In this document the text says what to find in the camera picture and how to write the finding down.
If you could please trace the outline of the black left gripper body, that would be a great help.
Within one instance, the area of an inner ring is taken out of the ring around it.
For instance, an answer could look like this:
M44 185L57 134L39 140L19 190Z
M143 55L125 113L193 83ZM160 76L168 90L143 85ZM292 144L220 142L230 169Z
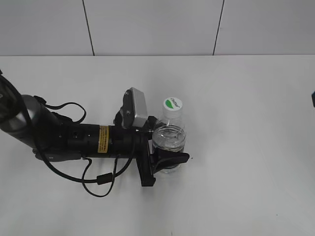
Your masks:
M153 127L157 121L154 116L148 116L143 127L124 129L116 123L113 126L113 152L120 157L127 158L125 165L115 173L121 175L129 167L132 159L136 160L141 186L151 187L156 178L152 171L150 160L149 140L152 139Z

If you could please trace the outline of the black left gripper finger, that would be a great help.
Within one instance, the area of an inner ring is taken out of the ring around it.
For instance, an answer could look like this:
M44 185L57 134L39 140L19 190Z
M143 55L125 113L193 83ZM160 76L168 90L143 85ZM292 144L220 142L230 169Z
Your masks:
M185 152L172 152L156 148L153 153L153 172L168 170L186 163L190 155Z

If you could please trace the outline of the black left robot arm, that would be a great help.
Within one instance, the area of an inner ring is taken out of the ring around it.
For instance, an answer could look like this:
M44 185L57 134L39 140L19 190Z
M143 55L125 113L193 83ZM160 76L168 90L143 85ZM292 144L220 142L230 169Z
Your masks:
M76 178L57 170L53 162L83 158L124 158L136 161L142 186L153 186L155 173L186 163L189 154L157 148L150 151L156 118L149 116L144 93L128 89L113 125L84 124L58 114L59 106L50 106L39 96L20 94L5 78L0 79L0 128L32 148L54 173L68 180L99 185L112 182L121 171L94 179Z

